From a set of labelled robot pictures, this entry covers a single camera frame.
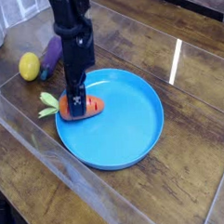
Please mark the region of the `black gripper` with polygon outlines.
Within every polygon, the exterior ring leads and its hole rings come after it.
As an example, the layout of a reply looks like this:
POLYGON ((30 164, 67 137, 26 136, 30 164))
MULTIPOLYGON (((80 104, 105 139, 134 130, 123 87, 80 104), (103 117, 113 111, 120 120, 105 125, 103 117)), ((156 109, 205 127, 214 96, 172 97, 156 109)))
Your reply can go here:
POLYGON ((64 72, 67 81, 66 96, 73 118, 86 114, 86 69, 95 64, 92 28, 61 29, 64 72))

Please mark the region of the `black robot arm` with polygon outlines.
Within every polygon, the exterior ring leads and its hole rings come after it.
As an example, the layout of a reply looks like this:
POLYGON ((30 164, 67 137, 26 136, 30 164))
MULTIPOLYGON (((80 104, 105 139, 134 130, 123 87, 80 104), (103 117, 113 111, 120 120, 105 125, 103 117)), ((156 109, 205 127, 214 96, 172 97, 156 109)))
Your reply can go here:
POLYGON ((54 31, 62 42, 66 96, 75 119, 86 115, 86 70, 95 64, 93 23, 86 17, 89 0, 48 0, 54 31))

